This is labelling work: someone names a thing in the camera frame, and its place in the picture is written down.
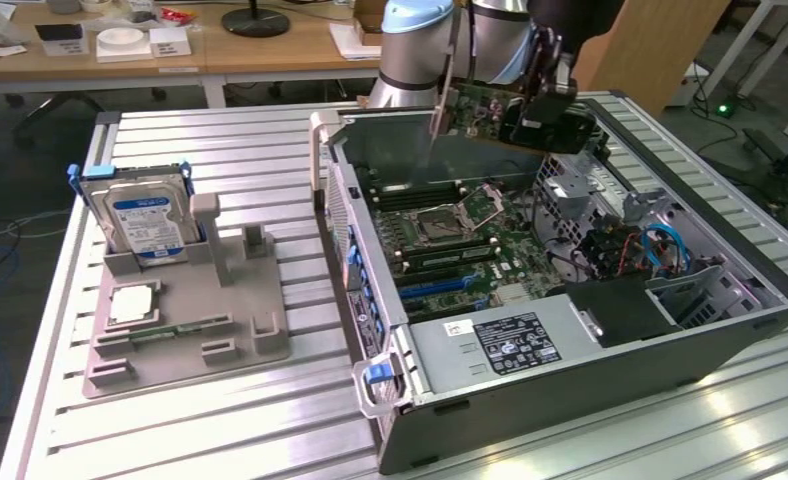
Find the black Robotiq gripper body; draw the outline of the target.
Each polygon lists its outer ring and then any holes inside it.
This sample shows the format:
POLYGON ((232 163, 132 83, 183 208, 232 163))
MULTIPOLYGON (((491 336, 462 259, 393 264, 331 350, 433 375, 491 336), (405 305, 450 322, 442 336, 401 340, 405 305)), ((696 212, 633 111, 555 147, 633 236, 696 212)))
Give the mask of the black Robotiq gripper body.
POLYGON ((530 0, 531 20, 561 37, 561 51, 577 55, 583 43, 613 27, 623 0, 530 0))

